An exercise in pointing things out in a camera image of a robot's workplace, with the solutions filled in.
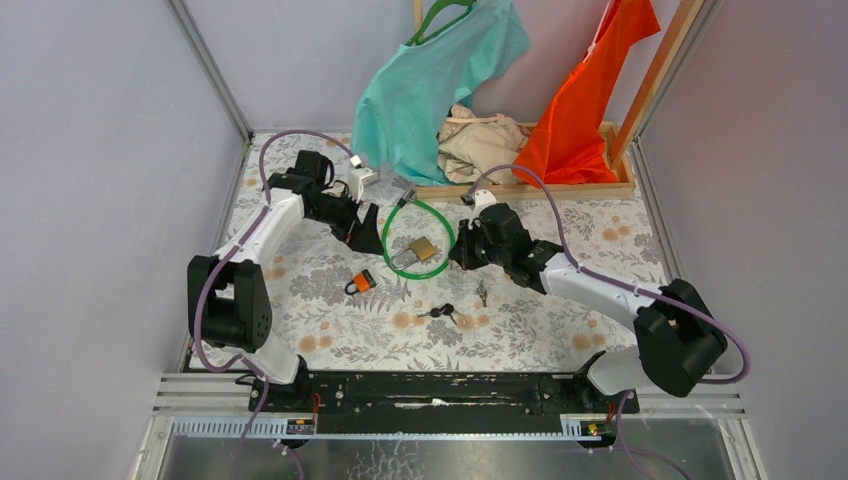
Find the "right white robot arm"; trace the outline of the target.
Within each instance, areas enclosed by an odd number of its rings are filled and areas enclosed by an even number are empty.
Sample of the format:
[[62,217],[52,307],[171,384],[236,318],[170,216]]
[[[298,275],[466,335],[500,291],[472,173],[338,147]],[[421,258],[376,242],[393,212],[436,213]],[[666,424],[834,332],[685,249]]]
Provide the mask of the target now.
[[572,262],[562,246],[532,239],[504,203],[461,220],[449,257],[464,270],[496,265],[520,287],[577,302],[634,333],[634,346],[601,352],[579,370],[583,378],[573,396],[589,412],[601,410],[613,395],[645,386],[685,397],[728,347],[690,283],[675,279],[641,287]]

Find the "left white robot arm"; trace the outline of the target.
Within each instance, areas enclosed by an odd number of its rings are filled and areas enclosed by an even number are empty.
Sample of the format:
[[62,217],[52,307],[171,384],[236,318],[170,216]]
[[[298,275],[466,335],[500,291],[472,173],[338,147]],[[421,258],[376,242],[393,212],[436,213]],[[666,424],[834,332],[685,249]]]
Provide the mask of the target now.
[[273,384],[272,398],[288,411],[309,401],[310,385],[299,377],[303,360],[290,348],[270,340],[273,312],[264,271],[283,240],[303,220],[329,227],[350,250],[381,255],[378,207],[361,215],[366,186],[378,179],[359,157],[343,181],[340,195],[330,193],[331,162],[302,150],[294,167],[268,180],[269,193],[248,222],[211,256],[195,256],[187,267],[188,328],[204,367],[216,371],[203,345],[231,351],[259,378]]

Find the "brass padlock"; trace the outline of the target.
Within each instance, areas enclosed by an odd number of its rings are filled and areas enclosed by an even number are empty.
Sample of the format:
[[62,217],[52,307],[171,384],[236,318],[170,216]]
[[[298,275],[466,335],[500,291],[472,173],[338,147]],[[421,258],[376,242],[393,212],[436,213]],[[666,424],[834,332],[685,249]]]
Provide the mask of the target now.
[[413,240],[405,249],[392,255],[389,265],[396,270],[407,270],[411,266],[423,263],[437,253],[437,248],[427,237]]

